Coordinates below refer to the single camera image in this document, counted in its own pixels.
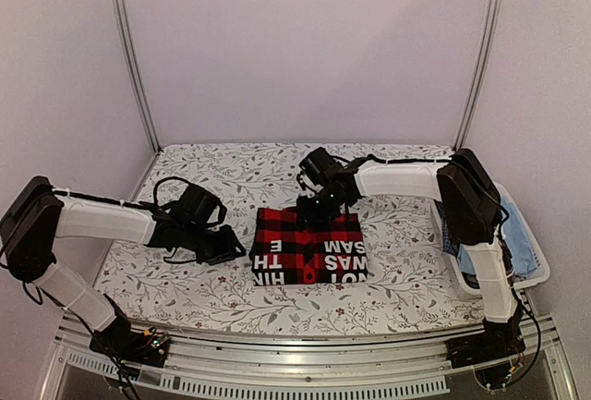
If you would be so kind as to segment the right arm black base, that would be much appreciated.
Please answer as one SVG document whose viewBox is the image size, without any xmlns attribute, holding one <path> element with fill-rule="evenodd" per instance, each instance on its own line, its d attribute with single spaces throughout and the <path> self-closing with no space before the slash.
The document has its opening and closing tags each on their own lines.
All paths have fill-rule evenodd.
<svg viewBox="0 0 591 400">
<path fill-rule="evenodd" d="M 484 331 L 447 340 L 446 358 L 454 369 L 516 356 L 525 351 L 520 318 L 497 323 L 483 320 Z"/>
</svg>

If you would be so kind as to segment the white plastic laundry basket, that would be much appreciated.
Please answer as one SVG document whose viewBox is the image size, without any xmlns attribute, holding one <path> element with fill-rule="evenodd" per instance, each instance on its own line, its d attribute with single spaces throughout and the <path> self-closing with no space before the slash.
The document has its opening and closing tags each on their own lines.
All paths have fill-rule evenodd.
<svg viewBox="0 0 591 400">
<path fill-rule="evenodd" d="M 535 238 L 526 219 L 523 217 L 521 211 L 517 207 L 515 201 L 513 200 L 513 197 L 510 195 L 510 193 L 507 191 L 507 189 L 503 185 L 501 185 L 500 183 L 496 183 L 495 186 L 496 186 L 497 190 L 499 191 L 499 193 L 501 194 L 501 196 L 504 196 L 508 201 L 512 202 L 516 206 L 517 211 L 520 215 L 521 221 L 524 225 L 525 231 L 527 233 L 528 239 L 530 241 L 530 244 L 533 248 L 533 251 L 535 252 L 537 269 L 533 273 L 531 273 L 528 277 L 518 277 L 515 275 L 515 272 L 513 271 L 513 273 L 514 273 L 514 287 L 517 290 L 521 290 L 521 289 L 524 289 L 527 287 L 532 287 L 532 286 L 539 285 L 539 284 L 546 282 L 550 276 L 550 268 L 549 268 L 548 262 L 546 260 L 546 257 L 544 256 L 544 254 L 541 250 L 541 247 L 539 246 L 539 244 L 537 242 L 537 239 Z M 438 214 L 435 202 L 436 202 L 435 200 L 431 200 L 429 202 L 430 203 L 430 214 L 431 214 L 431 220 L 433 221 L 433 224 L 436 225 L 436 228 L 435 228 L 436 240 L 435 240 L 435 242 L 440 243 L 441 249 L 442 249 L 440 216 Z M 444 253 L 444 252 L 443 252 L 443 255 L 446 258 L 446 261 L 451 265 L 453 273 L 458 280 L 459 287 L 462 289 L 465 296 L 467 298 L 481 297 L 481 291 L 477 285 L 477 282 L 474 285 L 474 280 L 472 278 L 470 278 L 470 276 L 467 276 L 467 278 L 466 278 L 466 276 L 464 276 L 464 274 L 462 274 L 462 272 L 459 269 L 459 265 L 458 265 L 458 261 L 457 261 L 456 257 L 448 255 L 447 253 Z"/>
</svg>

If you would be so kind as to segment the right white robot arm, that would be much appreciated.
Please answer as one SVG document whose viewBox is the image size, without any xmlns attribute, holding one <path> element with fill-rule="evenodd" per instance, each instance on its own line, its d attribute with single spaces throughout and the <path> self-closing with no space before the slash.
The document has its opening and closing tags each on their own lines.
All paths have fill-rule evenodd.
<svg viewBox="0 0 591 400">
<path fill-rule="evenodd" d="M 314 185 L 310 197 L 300 197 L 296 208 L 303 224 L 327 224 L 343 208 L 375 196 L 406 196 L 441 204 L 452 241 L 462 245 L 476 272 L 484 301 L 485 324 L 492 326 L 477 340 L 477 351 L 496 359 L 513 344 L 507 326 L 521 320 L 513 289 L 511 253 L 502 236 L 510 214 L 483 165 L 469 149 L 445 159 L 380 159 L 373 154 L 341 164 L 323 148 L 299 164 L 302 188 Z"/>
</svg>

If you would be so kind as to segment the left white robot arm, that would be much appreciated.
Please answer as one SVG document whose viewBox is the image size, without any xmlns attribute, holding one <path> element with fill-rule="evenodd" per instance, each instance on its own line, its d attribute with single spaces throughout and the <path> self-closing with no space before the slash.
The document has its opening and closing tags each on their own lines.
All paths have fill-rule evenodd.
<svg viewBox="0 0 591 400">
<path fill-rule="evenodd" d="M 176 200 L 130 202 L 54 187 L 35 176 L 1 218 L 1 255 L 10 274 L 34 285 L 80 317 L 119 358 L 137 350 L 137 337 L 116 304 L 54 254 L 58 238 L 124 241 L 170 253 L 185 249 L 197 264 L 214 265 L 245 256 L 222 201 L 187 183 Z"/>
</svg>

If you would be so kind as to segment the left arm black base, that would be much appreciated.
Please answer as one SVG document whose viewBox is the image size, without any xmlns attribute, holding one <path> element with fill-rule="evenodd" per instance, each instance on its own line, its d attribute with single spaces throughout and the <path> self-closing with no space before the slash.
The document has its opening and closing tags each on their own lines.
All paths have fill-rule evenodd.
<svg viewBox="0 0 591 400">
<path fill-rule="evenodd" d="M 115 312 L 115 319 L 102 331 L 92 333 L 90 350 L 113 359 L 162 368 L 168 356 L 170 335 L 150 327 L 133 331 L 125 314 Z"/>
</svg>

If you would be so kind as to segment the red black plaid shirt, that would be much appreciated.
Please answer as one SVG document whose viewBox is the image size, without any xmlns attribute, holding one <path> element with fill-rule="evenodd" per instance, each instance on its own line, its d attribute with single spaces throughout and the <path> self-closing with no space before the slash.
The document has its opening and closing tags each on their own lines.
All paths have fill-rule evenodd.
<svg viewBox="0 0 591 400">
<path fill-rule="evenodd" d="M 251 251 L 255 285 L 354 284 L 368 278 L 368 258 L 355 213 L 305 227 L 293 208 L 260 208 Z"/>
</svg>

